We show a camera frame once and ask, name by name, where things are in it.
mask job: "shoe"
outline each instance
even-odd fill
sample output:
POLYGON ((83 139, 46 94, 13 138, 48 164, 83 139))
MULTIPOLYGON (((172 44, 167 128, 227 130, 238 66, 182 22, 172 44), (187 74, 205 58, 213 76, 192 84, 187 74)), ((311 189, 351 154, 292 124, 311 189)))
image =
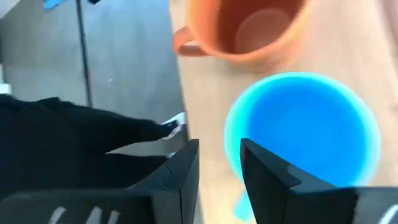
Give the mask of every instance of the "shoe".
POLYGON ((186 112, 181 112, 168 121, 163 122, 162 126, 168 126, 172 128, 170 134, 162 139, 169 140, 173 138, 177 133, 182 130, 182 126, 187 123, 187 114, 186 112))

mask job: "white sneaker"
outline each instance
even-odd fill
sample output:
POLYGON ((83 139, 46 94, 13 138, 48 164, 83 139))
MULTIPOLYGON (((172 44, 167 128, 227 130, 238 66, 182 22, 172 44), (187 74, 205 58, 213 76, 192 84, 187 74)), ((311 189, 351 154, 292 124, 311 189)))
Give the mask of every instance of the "white sneaker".
POLYGON ((175 115, 174 117, 170 118, 168 121, 165 121, 162 123, 163 124, 167 124, 167 123, 171 123, 171 122, 176 122, 177 126, 176 128, 173 129, 173 131, 166 137, 162 138, 164 140, 169 140, 171 138, 173 138, 177 133, 179 133, 182 130, 182 126, 184 124, 187 123, 187 114, 186 112, 181 112, 177 115, 175 115))

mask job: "blue object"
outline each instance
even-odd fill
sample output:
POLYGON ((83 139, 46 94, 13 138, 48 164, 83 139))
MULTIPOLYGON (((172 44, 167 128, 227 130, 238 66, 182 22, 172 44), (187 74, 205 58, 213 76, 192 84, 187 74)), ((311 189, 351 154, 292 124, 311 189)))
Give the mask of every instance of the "blue object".
POLYGON ((65 0, 44 0, 44 8, 45 9, 52 9, 55 6, 63 3, 65 0))
POLYGON ((380 158, 371 110, 348 87, 314 73, 265 78, 236 100, 226 119, 224 149, 240 180, 241 138, 337 187, 365 184, 380 158))

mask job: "cup rim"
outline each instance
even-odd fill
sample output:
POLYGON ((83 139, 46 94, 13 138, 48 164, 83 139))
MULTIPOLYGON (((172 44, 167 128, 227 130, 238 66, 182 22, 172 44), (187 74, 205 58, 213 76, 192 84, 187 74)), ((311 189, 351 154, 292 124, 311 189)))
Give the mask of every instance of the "cup rim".
POLYGON ((248 120, 248 116, 241 116, 241 108, 244 108, 248 105, 247 99, 250 98, 250 96, 255 95, 256 92, 261 89, 261 87, 285 78, 308 78, 320 83, 324 83, 342 94, 346 98, 346 100, 351 105, 353 105, 353 108, 357 112, 360 120, 365 124, 364 132, 365 138, 367 139, 366 152, 368 156, 366 156, 363 167, 368 168, 362 169, 361 173, 357 175, 356 179, 353 179, 351 183, 348 183, 348 185, 359 186, 368 183, 376 173, 377 165, 379 164, 381 157, 381 132, 377 124, 376 118, 374 117, 371 109, 353 90, 329 77, 310 72, 280 73, 263 78, 262 80, 259 80, 258 82, 245 89, 243 93, 235 100, 228 112, 224 126, 224 152, 235 176, 239 180, 243 180, 242 168, 240 166, 235 166, 235 164, 233 164, 233 161, 236 156, 239 157, 240 161, 240 138, 249 137, 246 133, 246 130, 243 128, 244 123, 248 120), (232 127, 240 127, 241 130, 237 131, 234 130, 232 127), (240 138, 234 139, 233 137, 236 137, 236 135, 240 135, 240 138))
POLYGON ((306 16, 308 15, 310 8, 311 6, 313 6, 314 2, 315 2, 314 0, 303 0, 302 6, 298 9, 297 14, 292 19, 290 25, 275 41, 268 44, 267 46, 264 46, 260 49, 245 54, 225 53, 220 50, 216 50, 213 47, 210 47, 206 42, 202 41, 202 39, 200 38, 200 34, 195 29, 195 26, 193 25, 192 22, 193 19, 191 17, 192 14, 190 13, 190 11, 191 9, 192 10, 195 9, 191 7, 191 1, 188 1, 187 3, 188 16, 186 23, 191 35, 194 37, 194 40, 198 42, 199 46, 206 53, 214 55, 215 57, 223 58, 225 60, 230 60, 235 62, 245 62, 257 59, 264 54, 275 52, 281 46, 289 43, 292 39, 297 38, 297 33, 299 32, 300 29, 303 28, 303 23, 305 23, 306 16))

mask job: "person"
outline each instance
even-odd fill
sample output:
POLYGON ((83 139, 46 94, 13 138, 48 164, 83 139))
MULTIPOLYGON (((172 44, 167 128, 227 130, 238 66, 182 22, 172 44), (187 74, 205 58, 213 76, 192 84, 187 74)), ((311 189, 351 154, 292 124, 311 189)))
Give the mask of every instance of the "person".
POLYGON ((167 157, 107 152, 170 139, 184 124, 185 113, 156 124, 59 98, 0 95, 0 200, 21 191, 130 187, 167 157))

